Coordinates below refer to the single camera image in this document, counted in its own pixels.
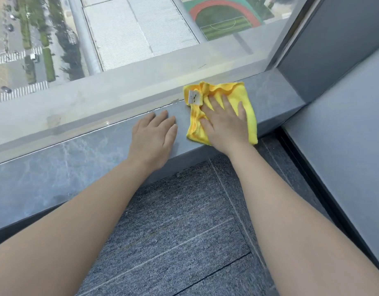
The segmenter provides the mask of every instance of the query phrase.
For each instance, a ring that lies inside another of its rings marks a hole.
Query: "black baseboard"
[[[373,262],[379,269],[379,261],[370,251],[354,225],[350,222],[344,211],[335,202],[332,194],[325,187],[320,180],[314,169],[311,167],[305,156],[297,148],[286,131],[279,127],[276,131],[276,137],[280,144],[287,152],[291,160],[294,162],[296,168],[299,169],[310,188],[314,191],[316,197],[320,200],[322,206],[325,208],[335,225]]]
[[[36,222],[37,220],[43,218],[48,213],[52,212],[62,204],[58,204],[57,206],[54,206],[52,208],[46,209],[40,213],[34,214],[32,216],[29,216],[28,218],[19,220],[13,224],[10,224],[6,227],[3,227],[0,229],[0,244],[3,243],[8,238],[12,237],[16,233],[22,231],[24,228],[28,227],[32,223]]]

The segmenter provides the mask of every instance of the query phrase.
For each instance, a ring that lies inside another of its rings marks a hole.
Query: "cleaning rag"
[[[255,113],[251,106],[250,100],[248,99],[247,91],[243,82],[219,85],[200,82],[199,84],[184,86],[185,103],[191,107],[191,118],[187,138],[203,144],[211,145],[200,123],[201,118],[206,118],[206,115],[200,107],[203,104],[206,104],[209,108],[213,109],[210,104],[209,97],[214,97],[224,108],[222,103],[222,95],[226,95],[236,115],[238,115],[239,102],[243,102],[243,107],[247,114],[248,141],[251,144],[257,144],[258,139],[256,136]]]

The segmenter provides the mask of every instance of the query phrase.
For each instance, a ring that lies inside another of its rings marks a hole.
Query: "crosswalk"
[[[43,82],[38,82],[35,84],[27,85],[24,87],[19,87],[17,89],[13,89],[12,93],[8,94],[7,92],[2,92],[0,94],[0,103],[9,101],[12,99],[16,99],[18,97],[22,97],[26,94],[31,94],[33,92],[39,91],[39,90],[44,90],[48,89],[48,82],[43,81]]]
[[[28,50],[28,54],[35,53],[35,54],[41,55],[42,52],[43,52],[43,48],[41,46]],[[0,55],[0,64],[16,61],[16,60],[24,58],[25,56],[26,56],[25,50],[20,51],[20,52],[13,52],[13,53]]]

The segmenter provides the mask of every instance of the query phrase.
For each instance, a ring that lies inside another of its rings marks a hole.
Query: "person's left arm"
[[[140,119],[126,160],[0,244],[0,295],[74,295],[133,194],[169,158],[174,123],[167,111]]]

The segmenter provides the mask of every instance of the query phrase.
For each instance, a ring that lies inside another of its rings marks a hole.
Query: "person's right arm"
[[[205,132],[232,162],[263,257],[281,296],[379,296],[379,270],[328,219],[302,199],[248,143],[246,112],[202,110]]]

